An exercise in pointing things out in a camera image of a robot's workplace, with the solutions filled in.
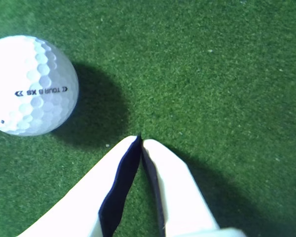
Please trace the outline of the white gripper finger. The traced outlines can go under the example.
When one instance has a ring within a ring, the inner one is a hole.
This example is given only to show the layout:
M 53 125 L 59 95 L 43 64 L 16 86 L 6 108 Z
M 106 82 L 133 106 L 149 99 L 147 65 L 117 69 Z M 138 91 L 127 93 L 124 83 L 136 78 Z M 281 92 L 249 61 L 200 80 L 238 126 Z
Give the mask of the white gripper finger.
M 141 158 L 141 137 L 117 143 L 22 237 L 111 237 Z
M 143 142 L 163 214 L 161 229 L 167 237 L 183 237 L 219 229 L 187 164 L 160 142 Z

